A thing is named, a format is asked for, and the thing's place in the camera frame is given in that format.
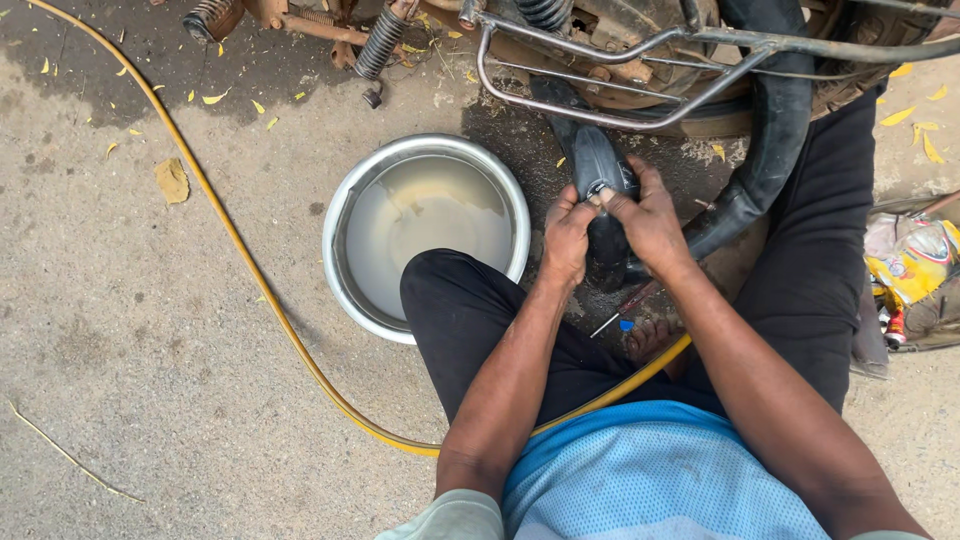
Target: forearm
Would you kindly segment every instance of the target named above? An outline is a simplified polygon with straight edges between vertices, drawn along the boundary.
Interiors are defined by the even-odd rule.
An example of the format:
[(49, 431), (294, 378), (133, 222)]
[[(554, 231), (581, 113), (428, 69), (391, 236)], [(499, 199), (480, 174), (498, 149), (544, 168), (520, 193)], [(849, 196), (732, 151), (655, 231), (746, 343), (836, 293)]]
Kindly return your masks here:
[(436, 496), (456, 488), (499, 501), (537, 422), (557, 328), (573, 284), (541, 274), (481, 366), (441, 446)]
[[(682, 265), (661, 282), (737, 431), (828, 533), (849, 537), (865, 531), (856, 530), (863, 524), (924, 534), (900, 506), (866, 445), (733, 310), (695, 263)], [(889, 511), (877, 512), (880, 508)], [(869, 513), (869, 519), (852, 516), (859, 511)]]

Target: screwdriver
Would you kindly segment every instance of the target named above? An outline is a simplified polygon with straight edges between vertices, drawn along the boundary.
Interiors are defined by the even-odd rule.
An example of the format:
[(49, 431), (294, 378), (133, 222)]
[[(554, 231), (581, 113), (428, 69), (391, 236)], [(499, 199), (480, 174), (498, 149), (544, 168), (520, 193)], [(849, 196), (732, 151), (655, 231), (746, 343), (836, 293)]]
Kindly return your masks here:
[(650, 280), (649, 282), (638, 286), (636, 289), (634, 289), (634, 292), (630, 293), (630, 296), (627, 297), (627, 300), (625, 300), (623, 304), (621, 304), (616, 309), (616, 313), (614, 313), (609, 319), (607, 319), (607, 322), (600, 325), (600, 328), (593, 331), (590, 337), (596, 337), (598, 333), (603, 331), (603, 329), (608, 327), (613, 321), (626, 315), (627, 312), (629, 312), (634, 307), (639, 306), (640, 303), (646, 300), (648, 296), (650, 296), (655, 292), (660, 291), (661, 288), (662, 287), (660, 287), (660, 283), (657, 280)]

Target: black pants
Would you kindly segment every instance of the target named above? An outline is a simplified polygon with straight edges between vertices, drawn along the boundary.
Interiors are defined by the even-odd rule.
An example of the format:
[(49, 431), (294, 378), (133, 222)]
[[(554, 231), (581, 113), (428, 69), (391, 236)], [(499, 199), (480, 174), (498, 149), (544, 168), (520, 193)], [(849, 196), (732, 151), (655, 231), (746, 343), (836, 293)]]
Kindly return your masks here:
[[(849, 384), (863, 234), (873, 204), (876, 96), (868, 91), (810, 125), (797, 166), (770, 210), (766, 247), (733, 303), (838, 412)], [(525, 296), (503, 274), (451, 250), (422, 253), (404, 270), (403, 310), (451, 422)], [(626, 358), (561, 323), (537, 423), (583, 405), (634, 370)], [(621, 403), (645, 400), (726, 416), (699, 359), (680, 380), (660, 372)]]

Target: concrete ground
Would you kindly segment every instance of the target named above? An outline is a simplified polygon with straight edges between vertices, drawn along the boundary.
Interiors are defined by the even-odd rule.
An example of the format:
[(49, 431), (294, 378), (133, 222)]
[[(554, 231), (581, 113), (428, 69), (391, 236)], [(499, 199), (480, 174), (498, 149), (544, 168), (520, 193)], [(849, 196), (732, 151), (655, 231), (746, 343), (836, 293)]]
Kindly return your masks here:
[[(361, 85), (329, 66), (329, 43), (259, 31), (246, 19), (222, 57), (210, 48), (204, 59), (177, 23), (179, 2), (64, 6), (113, 38), (125, 29), (124, 50), (164, 85), (158, 95), (333, 384), (385, 428), (440, 441), (446, 421), (416, 349), (361, 331), (324, 282), (324, 207), (379, 144), (445, 132), (501, 155), (538, 224), (569, 173), (557, 171), (559, 149), (542, 119), (479, 95), (465, 76), (469, 55), (452, 54), (461, 51), (450, 39), (443, 60), (391, 70), (387, 103), (371, 111)], [(164, 204), (153, 168), (178, 152), (130, 77), (115, 76), (117, 62), (78, 31), (65, 37), (39, 10), (0, 0), (7, 9), (0, 396), (146, 503), (110, 494), (8, 411), (0, 413), (0, 538), (372, 538), (420, 511), (434, 460), (384, 445), (330, 404), (257, 302), (260, 291), (192, 178), (186, 202)], [(41, 74), (44, 59), (50, 71)], [(878, 200), (960, 187), (960, 98), (924, 99), (940, 84), (960, 89), (958, 68), (960, 59), (933, 61), (892, 80), (879, 115), (918, 105), (911, 118), (940, 124), (931, 135), (946, 163), (910, 147), (910, 121), (878, 127)], [(228, 88), (218, 104), (201, 100)], [(662, 164), (685, 217), (692, 198), (715, 193), (731, 168), (707, 150), (717, 141), (620, 142)], [(729, 154), (741, 144), (720, 142)], [(605, 306), (578, 294), (569, 316), (590, 326)], [(897, 356), (890, 381), (854, 376), (845, 411), (938, 538), (960, 538), (955, 357)]]

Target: light blue t-shirt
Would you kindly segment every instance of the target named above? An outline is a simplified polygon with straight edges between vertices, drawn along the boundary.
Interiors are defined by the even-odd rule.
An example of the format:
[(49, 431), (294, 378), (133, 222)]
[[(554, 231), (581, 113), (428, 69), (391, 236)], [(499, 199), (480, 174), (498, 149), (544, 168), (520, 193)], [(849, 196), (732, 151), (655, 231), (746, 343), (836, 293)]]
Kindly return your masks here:
[[(906, 540), (878, 531), (857, 540)], [(827, 539), (729, 421), (677, 402), (601, 409), (527, 443), (502, 514), (472, 490), (442, 494), (377, 540)]]

